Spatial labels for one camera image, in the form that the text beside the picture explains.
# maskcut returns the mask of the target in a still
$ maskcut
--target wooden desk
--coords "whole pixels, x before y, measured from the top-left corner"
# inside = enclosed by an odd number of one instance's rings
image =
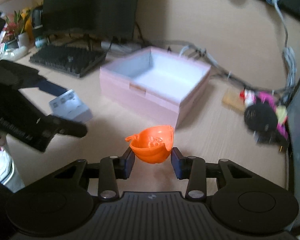
[[[33,65],[29,55],[18,63],[40,70],[51,82],[74,89],[93,112],[94,118],[87,123],[89,132],[84,138],[55,136],[44,154],[8,138],[12,157],[26,185],[65,166],[76,159],[99,162],[110,155],[122,155],[128,147],[126,136],[158,125],[125,109],[101,95],[99,70],[76,79],[72,76]],[[248,132],[243,116],[221,105],[221,99],[229,84],[212,79],[197,105],[175,131],[174,146],[184,155],[196,155],[206,162],[216,163],[221,158],[230,159],[239,165],[285,187],[285,154],[276,146],[257,145],[252,133]],[[38,89],[24,89],[29,97],[46,114],[50,114],[48,102],[53,96]],[[161,164],[147,164],[136,158],[130,179],[119,180],[122,191],[176,191],[183,193],[187,181],[176,179],[170,158]],[[208,179],[208,194],[213,194],[216,184]],[[97,179],[89,186],[91,194],[97,193]]]

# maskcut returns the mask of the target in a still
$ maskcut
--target black monitor screen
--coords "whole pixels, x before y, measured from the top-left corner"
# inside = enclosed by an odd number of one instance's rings
[[[87,33],[131,39],[138,0],[44,0],[46,33]]]

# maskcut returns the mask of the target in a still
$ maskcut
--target open box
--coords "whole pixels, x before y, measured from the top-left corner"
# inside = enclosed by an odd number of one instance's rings
[[[177,127],[203,94],[210,65],[148,47],[100,68],[102,94]]]

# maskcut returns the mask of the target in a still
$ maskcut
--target keyboard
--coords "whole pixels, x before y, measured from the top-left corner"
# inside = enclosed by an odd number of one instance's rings
[[[48,45],[33,54],[29,61],[79,78],[94,66],[103,63],[105,59],[106,52],[104,51]]]

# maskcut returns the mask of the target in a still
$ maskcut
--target orange plastic bowl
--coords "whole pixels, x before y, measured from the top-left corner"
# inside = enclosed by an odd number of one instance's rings
[[[147,128],[126,138],[134,154],[146,163],[162,163],[170,155],[173,146],[173,128],[161,125]]]

